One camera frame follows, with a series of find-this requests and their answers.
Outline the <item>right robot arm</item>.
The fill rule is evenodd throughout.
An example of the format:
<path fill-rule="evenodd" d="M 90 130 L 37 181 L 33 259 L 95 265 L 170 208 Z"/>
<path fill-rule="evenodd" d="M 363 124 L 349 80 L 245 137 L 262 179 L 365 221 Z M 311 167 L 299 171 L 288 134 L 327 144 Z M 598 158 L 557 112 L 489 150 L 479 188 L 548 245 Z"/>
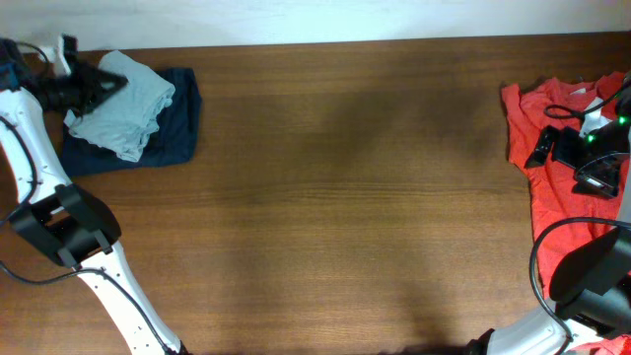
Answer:
<path fill-rule="evenodd" d="M 529 182 L 538 305 L 468 354 L 630 350 L 630 78 L 502 92 L 509 159 Z"/>

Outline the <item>light blue t-shirt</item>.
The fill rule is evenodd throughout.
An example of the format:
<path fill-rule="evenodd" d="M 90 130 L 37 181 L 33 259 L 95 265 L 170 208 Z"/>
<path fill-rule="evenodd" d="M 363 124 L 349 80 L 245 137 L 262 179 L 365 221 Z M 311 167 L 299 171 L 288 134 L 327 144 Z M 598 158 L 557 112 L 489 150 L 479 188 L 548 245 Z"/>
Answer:
<path fill-rule="evenodd" d="M 173 103 L 175 85 L 120 51 L 103 56 L 99 68 L 125 77 L 127 85 L 91 113 L 69 111 L 64 124 L 72 137 L 137 163 L 150 136 L 160 129 L 157 116 Z"/>

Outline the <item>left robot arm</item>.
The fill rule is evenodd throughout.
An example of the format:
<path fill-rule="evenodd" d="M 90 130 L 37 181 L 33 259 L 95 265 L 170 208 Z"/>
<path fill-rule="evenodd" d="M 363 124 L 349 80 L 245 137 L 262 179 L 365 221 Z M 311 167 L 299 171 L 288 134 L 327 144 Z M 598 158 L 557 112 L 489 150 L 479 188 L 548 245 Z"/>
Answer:
<path fill-rule="evenodd" d="M 35 73 L 20 51 L 1 40 L 1 147 L 13 173 L 17 206 L 5 223 L 96 295 L 134 354 L 184 354 L 187 349 L 154 310 L 135 279 L 111 210 L 72 182 L 46 132 L 49 111 L 90 113 L 122 90 L 127 79 L 77 56 L 77 39 L 62 35 Z"/>

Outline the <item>folded dark navy garment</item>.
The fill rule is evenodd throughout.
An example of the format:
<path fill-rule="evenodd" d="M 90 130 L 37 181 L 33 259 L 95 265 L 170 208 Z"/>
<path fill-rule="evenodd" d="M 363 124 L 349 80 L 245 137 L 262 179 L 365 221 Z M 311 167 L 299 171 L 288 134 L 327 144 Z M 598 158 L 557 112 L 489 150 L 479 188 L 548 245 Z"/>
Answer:
<path fill-rule="evenodd" d="M 69 177 L 89 176 L 139 168 L 162 168 L 189 162 L 195 153 L 202 109 L 194 71 L 169 68 L 158 72 L 175 86 L 173 103 L 157 116 L 159 130 L 150 135 L 137 162 L 128 162 L 115 153 L 74 138 L 63 130 L 60 163 Z"/>

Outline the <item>red t-shirt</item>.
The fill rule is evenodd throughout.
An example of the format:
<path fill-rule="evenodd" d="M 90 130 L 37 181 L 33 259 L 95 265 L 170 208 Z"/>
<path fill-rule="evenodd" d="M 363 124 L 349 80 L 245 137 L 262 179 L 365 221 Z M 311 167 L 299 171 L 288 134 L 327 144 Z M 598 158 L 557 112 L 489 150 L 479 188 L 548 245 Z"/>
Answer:
<path fill-rule="evenodd" d="M 621 193 L 610 200 L 575 194 L 573 170 L 559 162 L 546 161 L 543 167 L 526 169 L 525 162 L 543 128 L 552 125 L 557 129 L 570 127 L 580 130 L 577 120 L 557 120 L 544 114 L 549 105 L 560 105 L 582 111 L 595 99 L 612 96 L 621 86 L 624 74 L 613 72 L 594 82 L 568 84 L 557 78 L 545 80 L 543 84 L 526 92 L 518 84 L 501 89 L 501 98 L 506 109 L 509 127 L 509 161 L 524 173 L 529 182 L 531 195 L 531 221 L 533 239 L 549 225 L 569 217 L 598 217 L 613 219 L 622 202 L 625 183 Z M 538 250 L 536 280 L 543 287 L 543 297 L 549 296 L 549 283 L 554 269 L 566 253 L 606 232 L 611 227 L 587 223 L 566 225 L 551 234 Z M 630 354 L 630 335 L 615 340 L 587 344 L 577 350 L 594 351 L 594 354 Z"/>

